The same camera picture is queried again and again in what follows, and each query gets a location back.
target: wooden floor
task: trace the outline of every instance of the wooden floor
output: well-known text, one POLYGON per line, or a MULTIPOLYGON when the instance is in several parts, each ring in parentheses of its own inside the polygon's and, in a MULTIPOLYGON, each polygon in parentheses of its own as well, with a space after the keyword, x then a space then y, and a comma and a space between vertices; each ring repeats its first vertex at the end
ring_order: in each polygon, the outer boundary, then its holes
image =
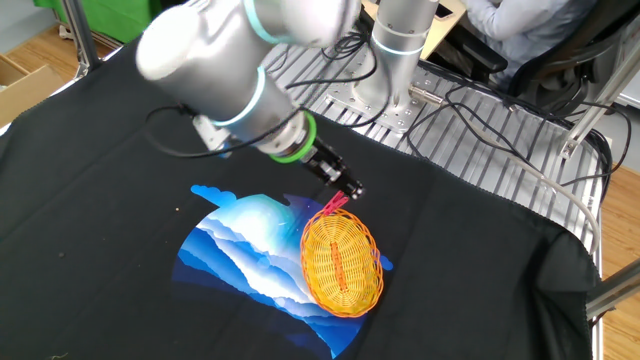
MULTIPOLYGON (((97 45, 102 57, 111 50, 97 45)), ((17 49, 9 58, 33 71, 51 64, 65 80, 73 78, 77 60, 72 41, 48 30, 17 49)), ((640 174, 622 167, 614 176, 602 209, 604 278, 640 258, 640 174)), ((640 294, 604 317, 605 359, 640 358, 640 294)))
MULTIPOLYGON (((100 57, 113 51, 98 43, 96 48, 100 57)), ((73 79, 78 69, 75 44, 73 40, 61 39, 58 36, 57 26, 20 45, 10 51, 7 56, 27 71, 35 71, 50 64, 65 82, 73 79)))

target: woven basket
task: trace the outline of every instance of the woven basket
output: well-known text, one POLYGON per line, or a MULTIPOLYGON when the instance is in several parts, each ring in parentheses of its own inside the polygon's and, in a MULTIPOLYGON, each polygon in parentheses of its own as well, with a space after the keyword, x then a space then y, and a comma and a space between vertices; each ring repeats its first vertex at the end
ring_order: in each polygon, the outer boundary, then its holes
POLYGON ((342 209, 328 216, 320 211, 300 246, 304 278, 321 308, 359 317, 376 305, 383 288, 380 252, 357 217, 342 209))

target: grey shirt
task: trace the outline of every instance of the grey shirt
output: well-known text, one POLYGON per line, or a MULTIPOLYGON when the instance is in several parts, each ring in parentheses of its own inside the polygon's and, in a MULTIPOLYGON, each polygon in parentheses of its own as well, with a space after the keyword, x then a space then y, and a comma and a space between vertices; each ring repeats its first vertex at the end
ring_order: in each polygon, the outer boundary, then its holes
POLYGON ((596 0, 461 0, 467 6, 469 21, 482 34, 483 41, 509 65, 492 80, 508 88, 518 69, 542 55, 580 25, 596 0))

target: wooden table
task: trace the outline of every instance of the wooden table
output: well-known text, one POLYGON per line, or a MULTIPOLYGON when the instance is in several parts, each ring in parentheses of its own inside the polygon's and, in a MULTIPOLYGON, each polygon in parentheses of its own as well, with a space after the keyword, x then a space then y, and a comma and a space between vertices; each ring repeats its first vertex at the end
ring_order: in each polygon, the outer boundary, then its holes
MULTIPOLYGON (((368 1, 363 1, 362 3, 364 4, 367 13, 375 19, 378 13, 378 5, 372 4, 368 1)), ((431 24, 431 30, 429 30, 427 42, 424 45, 422 54, 420 54, 421 59, 426 59, 431 55, 438 45, 440 45, 442 39, 449 34, 449 31, 453 29, 464 13, 467 12, 467 8, 462 2, 460 2, 460 0, 440 0, 440 3, 451 10, 453 14, 444 20, 440 20, 438 18, 433 19, 433 24, 431 24)))

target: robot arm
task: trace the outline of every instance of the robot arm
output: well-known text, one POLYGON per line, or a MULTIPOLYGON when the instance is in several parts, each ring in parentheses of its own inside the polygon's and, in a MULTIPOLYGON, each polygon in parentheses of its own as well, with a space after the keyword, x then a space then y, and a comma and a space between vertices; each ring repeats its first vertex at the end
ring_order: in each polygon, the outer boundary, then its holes
MULTIPOLYGON (((212 0, 200 12, 178 6, 145 31, 136 63, 148 81, 216 128, 251 141, 298 108, 260 66, 264 57, 282 42, 329 46, 351 29, 359 9, 358 0, 212 0)), ((308 114, 298 112, 255 146, 276 161, 302 162, 354 199, 363 192, 317 138, 308 114)))

